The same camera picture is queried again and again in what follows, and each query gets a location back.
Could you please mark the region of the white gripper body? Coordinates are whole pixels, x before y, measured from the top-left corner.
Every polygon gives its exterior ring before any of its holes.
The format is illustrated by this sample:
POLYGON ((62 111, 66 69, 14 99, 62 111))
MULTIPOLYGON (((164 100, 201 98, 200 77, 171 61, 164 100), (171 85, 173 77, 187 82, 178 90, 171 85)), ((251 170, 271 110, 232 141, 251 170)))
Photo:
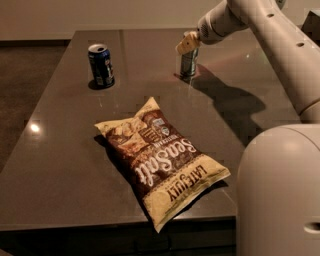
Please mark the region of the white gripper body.
POLYGON ((232 13, 227 0, 222 0, 198 21, 197 33, 202 43, 212 45, 247 28, 248 26, 232 13))

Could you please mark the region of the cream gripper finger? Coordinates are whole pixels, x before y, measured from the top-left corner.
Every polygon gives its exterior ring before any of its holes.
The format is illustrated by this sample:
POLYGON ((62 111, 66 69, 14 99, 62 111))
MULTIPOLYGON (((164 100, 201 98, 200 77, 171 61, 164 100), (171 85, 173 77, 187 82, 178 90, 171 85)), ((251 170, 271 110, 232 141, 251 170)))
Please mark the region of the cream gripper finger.
POLYGON ((187 54, 200 47, 199 35, 196 31, 186 31, 183 39, 176 46, 179 55, 187 54))

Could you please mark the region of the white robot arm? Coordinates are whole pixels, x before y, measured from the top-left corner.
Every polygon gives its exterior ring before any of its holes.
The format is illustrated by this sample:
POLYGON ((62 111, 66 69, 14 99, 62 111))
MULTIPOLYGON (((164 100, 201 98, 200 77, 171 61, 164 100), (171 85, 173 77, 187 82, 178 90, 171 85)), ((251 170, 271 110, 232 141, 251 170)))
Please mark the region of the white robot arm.
POLYGON ((319 44, 279 9, 284 0, 226 0, 206 18, 245 22, 258 43, 236 37, 204 51, 181 83, 188 123, 205 118, 207 146, 231 162, 228 185, 179 217, 182 256, 320 256, 319 44))

